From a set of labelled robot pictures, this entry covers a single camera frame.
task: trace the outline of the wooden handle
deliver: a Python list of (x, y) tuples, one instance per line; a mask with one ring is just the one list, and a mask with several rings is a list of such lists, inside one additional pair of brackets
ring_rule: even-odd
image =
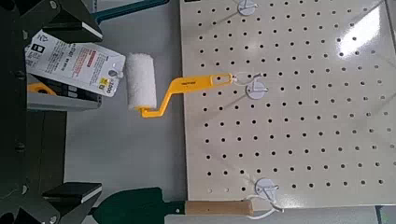
[(186, 202), (186, 215), (201, 216), (253, 216), (251, 201)]

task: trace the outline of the green plastic tool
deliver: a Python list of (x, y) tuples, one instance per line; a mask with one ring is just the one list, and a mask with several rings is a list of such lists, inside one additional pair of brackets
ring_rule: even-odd
[(92, 216), (99, 224), (163, 224), (164, 217), (170, 214), (252, 216), (253, 209), (251, 201), (165, 203), (161, 189), (151, 188), (115, 193), (92, 210)]
[(100, 24), (102, 21), (107, 21), (113, 18), (117, 18), (123, 15), (148, 9), (151, 7), (157, 7), (168, 3), (169, 0), (143, 0), (140, 2), (128, 4), (122, 7), (113, 7), (107, 10), (92, 13), (95, 21)]

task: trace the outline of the yellow metal frame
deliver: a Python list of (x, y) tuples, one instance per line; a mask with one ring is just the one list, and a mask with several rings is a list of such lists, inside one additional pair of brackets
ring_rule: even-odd
[[(227, 77), (227, 80), (222, 81), (222, 77)], [(190, 91), (202, 91), (230, 85), (231, 83), (233, 83), (233, 75), (230, 73), (210, 75), (205, 77), (179, 77), (174, 79), (170, 84), (159, 110), (150, 110), (148, 107), (144, 106), (139, 106), (135, 109), (142, 113), (143, 118), (158, 118), (161, 117), (165, 112), (166, 107), (168, 107), (169, 100), (173, 94)]]

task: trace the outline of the paint roller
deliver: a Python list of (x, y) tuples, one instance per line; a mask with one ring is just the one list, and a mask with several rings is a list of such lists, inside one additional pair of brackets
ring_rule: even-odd
[(128, 108), (138, 110), (143, 118), (163, 115), (173, 94), (202, 91), (233, 83), (230, 73), (174, 79), (159, 109), (155, 88), (154, 61), (147, 54), (130, 54), (125, 64), (127, 77)]

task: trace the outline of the handle grip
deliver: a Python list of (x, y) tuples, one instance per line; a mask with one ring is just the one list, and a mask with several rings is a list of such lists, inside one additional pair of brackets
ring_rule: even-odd
[(186, 202), (186, 215), (200, 216), (253, 216), (251, 201)]
[(107, 21), (113, 18), (117, 18), (123, 15), (148, 9), (151, 7), (157, 7), (168, 3), (169, 0), (143, 0), (137, 3), (128, 4), (122, 7), (113, 7), (100, 12), (92, 13), (96, 23), (100, 24), (102, 21)]

